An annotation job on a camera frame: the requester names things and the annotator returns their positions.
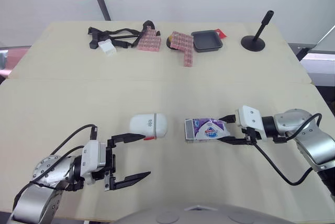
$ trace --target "black harness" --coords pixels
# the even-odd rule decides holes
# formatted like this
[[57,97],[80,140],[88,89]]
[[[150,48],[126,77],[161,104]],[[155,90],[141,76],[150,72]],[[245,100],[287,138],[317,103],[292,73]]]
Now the black harness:
[[[98,48],[98,42],[105,41],[107,39],[110,39],[114,46],[122,47],[122,48],[125,48],[125,49],[127,49],[129,46],[131,46],[132,48],[136,47],[139,40],[141,39],[141,37],[146,32],[148,26],[151,29],[155,29],[155,25],[153,24],[152,21],[149,21],[149,20],[146,21],[143,24],[143,29],[142,29],[141,32],[139,32],[138,30],[135,30],[135,29],[128,29],[128,28],[119,29],[119,30],[116,30],[116,31],[109,31],[109,30],[101,31],[101,30],[98,30],[96,28],[89,27],[88,28],[88,34],[92,35],[92,41],[90,42],[90,48],[91,49]],[[116,34],[118,34],[120,32],[123,32],[123,31],[129,32],[129,33],[131,33],[131,35],[118,36],[118,37],[111,37],[110,36],[110,35],[116,35]],[[136,40],[133,43],[117,40],[117,39],[132,38],[132,37],[137,37]]]

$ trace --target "light wooden tabletop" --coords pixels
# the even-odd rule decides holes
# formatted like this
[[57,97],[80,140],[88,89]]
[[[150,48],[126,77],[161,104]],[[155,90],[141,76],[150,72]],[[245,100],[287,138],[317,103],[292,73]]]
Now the light wooden tabletop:
[[[90,26],[100,30],[142,29],[143,22],[76,21],[52,23],[10,74],[12,79],[79,80],[221,80],[250,83],[310,83],[278,29],[269,24],[261,34],[266,46],[251,52],[241,38],[254,35],[260,23],[155,23],[161,32],[160,51],[117,48],[108,57],[101,49],[90,49]],[[193,67],[183,67],[183,53],[166,46],[173,32],[220,28],[227,37],[218,51],[193,54]]]
[[[133,115],[162,112],[169,123],[164,138],[115,148],[118,180],[151,171],[148,177],[118,191],[104,192],[98,181],[79,192],[65,192],[57,216],[116,220],[156,204],[190,201],[232,204],[290,221],[335,218],[334,202],[315,172],[292,187],[254,147],[185,142],[185,118],[219,118],[241,105],[257,108],[263,116],[292,108],[320,112],[321,129],[335,138],[335,119],[311,84],[194,81],[191,75],[167,81],[9,79],[0,86],[0,105],[0,162],[6,164],[0,166],[1,211],[11,211],[34,166],[78,127],[96,124],[99,140],[106,141],[128,132]],[[236,125],[228,129],[243,136]],[[88,140],[89,132],[83,131],[60,154]],[[309,167],[294,141],[259,143],[292,181]]]

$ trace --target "black tray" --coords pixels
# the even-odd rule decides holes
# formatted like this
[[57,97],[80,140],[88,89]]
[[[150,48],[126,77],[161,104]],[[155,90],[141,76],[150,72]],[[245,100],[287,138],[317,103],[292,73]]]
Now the black tray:
[[192,32],[194,49],[197,52],[216,51],[222,48],[222,41],[214,30]]

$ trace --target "round black base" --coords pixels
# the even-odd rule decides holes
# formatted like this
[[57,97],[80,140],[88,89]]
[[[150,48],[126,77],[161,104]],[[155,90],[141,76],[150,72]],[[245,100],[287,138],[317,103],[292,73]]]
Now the round black base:
[[252,39],[254,36],[245,36],[241,40],[241,44],[244,48],[250,51],[261,51],[265,47],[265,42],[258,37],[256,41],[253,41]]

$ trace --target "white plastic container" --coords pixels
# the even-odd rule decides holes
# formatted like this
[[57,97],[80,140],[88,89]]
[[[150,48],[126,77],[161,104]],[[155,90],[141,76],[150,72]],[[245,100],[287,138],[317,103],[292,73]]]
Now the white plastic container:
[[168,131],[168,121],[164,114],[138,114],[131,118],[130,133],[146,136],[146,140],[162,138]]

